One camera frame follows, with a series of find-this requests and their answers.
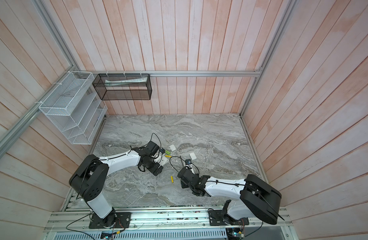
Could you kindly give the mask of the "white air conditioner remote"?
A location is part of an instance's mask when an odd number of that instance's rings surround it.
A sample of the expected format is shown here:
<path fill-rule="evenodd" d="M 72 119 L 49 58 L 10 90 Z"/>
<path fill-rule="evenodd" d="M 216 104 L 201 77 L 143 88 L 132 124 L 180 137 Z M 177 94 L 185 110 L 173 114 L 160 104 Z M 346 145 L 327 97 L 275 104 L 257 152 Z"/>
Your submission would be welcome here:
<path fill-rule="evenodd" d="M 161 165 L 161 166 L 164 166 L 165 164 L 167 164 L 169 162 L 169 159 L 166 157 L 166 156 L 162 156 L 162 158 L 161 158 L 161 160 L 160 160 L 160 162 L 159 162 L 159 164 Z"/>

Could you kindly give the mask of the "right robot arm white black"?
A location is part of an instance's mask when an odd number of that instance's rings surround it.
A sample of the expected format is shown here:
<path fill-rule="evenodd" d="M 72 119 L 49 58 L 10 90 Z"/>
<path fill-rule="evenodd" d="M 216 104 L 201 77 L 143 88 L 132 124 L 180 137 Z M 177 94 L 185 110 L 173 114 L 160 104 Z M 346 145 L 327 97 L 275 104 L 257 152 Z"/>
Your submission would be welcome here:
<path fill-rule="evenodd" d="M 280 217 L 282 195 L 256 175 L 245 179 L 224 180 L 211 176 L 199 176 L 184 167 L 178 173 L 182 187 L 189 188 L 198 197 L 226 197 L 222 210 L 210 210 L 210 225 L 242 224 L 256 217 L 264 223 L 276 225 Z"/>

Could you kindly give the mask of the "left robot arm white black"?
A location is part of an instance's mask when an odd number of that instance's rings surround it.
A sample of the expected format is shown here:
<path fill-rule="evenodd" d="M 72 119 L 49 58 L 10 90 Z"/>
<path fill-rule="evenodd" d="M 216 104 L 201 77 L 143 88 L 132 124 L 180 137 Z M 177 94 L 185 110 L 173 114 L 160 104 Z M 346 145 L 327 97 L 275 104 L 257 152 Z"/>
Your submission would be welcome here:
<path fill-rule="evenodd" d="M 158 176 L 162 170 L 159 158 L 166 150 L 149 141 L 141 147 L 112 155 L 97 157 L 93 154 L 85 157 L 77 170 L 69 179 L 69 185 L 76 191 L 93 212 L 95 220 L 104 228 L 113 227 L 117 221 L 117 213 L 103 193 L 107 178 L 126 168 L 137 167 L 139 171 L 149 171 Z"/>

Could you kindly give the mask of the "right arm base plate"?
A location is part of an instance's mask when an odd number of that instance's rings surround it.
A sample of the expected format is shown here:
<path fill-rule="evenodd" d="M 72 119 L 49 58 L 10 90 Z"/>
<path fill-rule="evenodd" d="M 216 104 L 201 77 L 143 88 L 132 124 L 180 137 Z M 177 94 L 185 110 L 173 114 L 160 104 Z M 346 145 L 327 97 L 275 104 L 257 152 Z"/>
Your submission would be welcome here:
<path fill-rule="evenodd" d="M 241 218 L 239 220 L 235 220 L 229 215 L 227 215 L 227 213 L 225 213 L 223 210 L 208 209 L 207 212 L 209 214 L 209 222 L 211 226 L 249 225 L 248 218 Z"/>

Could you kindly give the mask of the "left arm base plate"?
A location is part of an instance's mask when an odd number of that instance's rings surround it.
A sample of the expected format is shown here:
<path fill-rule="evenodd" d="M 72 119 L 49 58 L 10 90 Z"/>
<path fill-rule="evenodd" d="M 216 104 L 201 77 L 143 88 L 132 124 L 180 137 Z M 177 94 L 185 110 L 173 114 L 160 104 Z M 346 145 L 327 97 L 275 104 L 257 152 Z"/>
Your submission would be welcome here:
<path fill-rule="evenodd" d="M 93 213 L 89 224 L 89 229 L 109 229 L 120 228 L 126 229 L 130 225 L 131 212 L 114 212 L 112 211 L 104 219 Z"/>

